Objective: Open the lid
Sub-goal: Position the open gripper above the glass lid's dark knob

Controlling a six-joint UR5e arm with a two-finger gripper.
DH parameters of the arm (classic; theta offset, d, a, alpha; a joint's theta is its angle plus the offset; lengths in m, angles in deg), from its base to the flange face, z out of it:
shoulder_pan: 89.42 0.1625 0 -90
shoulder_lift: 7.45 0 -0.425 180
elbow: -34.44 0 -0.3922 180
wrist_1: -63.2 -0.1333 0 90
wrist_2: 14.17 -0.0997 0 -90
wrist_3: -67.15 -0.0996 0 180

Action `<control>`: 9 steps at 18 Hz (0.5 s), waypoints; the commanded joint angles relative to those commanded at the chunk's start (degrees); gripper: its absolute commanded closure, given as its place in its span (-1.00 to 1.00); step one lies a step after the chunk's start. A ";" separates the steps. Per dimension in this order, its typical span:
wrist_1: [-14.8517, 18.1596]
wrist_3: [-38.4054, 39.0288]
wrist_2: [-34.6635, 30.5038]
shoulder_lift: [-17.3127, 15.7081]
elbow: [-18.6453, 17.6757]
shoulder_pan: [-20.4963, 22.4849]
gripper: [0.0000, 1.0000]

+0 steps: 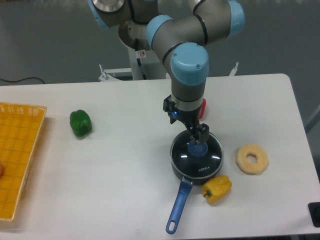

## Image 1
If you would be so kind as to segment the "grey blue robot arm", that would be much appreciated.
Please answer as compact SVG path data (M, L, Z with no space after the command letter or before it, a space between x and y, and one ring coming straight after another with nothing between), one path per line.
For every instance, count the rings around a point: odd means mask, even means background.
M159 13L156 0L90 0L101 28L126 27L120 37L141 52L151 50L171 79L171 94L163 101L170 122L182 122L191 137L204 143L210 129L200 123L209 54L205 46L241 32L245 13L235 0L191 0L192 15L173 20Z

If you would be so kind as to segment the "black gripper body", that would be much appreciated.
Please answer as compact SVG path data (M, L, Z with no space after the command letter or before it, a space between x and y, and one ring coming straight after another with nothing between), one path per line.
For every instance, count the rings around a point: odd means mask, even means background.
M182 101L169 95L163 100L163 111L169 116L170 123L180 121L187 129L195 129L200 124L201 109L201 97L195 101Z

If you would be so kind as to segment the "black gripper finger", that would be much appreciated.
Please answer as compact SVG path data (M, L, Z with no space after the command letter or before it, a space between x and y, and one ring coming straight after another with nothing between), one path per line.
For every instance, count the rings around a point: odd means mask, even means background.
M190 138L196 143L198 141L197 128L187 126L186 130L190 134Z
M209 139L209 126L205 123L197 122L194 127L193 138L200 144L204 144Z

